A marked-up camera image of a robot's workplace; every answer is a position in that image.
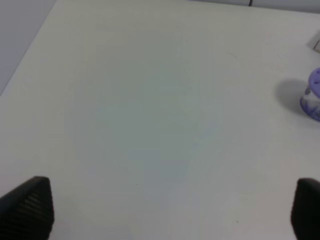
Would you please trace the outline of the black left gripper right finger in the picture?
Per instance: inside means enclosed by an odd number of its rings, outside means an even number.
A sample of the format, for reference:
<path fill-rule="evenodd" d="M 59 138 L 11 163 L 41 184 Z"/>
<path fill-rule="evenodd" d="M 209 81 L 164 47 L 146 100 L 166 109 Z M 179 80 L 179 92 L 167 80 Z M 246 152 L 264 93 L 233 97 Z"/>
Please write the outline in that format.
<path fill-rule="evenodd" d="M 300 178 L 297 181 L 290 220 L 298 240 L 320 238 L 319 181 L 313 178 Z"/>

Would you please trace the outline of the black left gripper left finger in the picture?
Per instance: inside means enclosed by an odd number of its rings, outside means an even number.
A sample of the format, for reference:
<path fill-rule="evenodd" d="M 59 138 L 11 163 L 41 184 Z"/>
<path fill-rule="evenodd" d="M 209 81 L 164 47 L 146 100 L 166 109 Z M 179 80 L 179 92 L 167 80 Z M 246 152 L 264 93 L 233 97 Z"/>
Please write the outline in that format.
<path fill-rule="evenodd" d="M 34 176 L 0 198 L 2 240 L 48 240 L 54 222 L 48 177 Z"/>

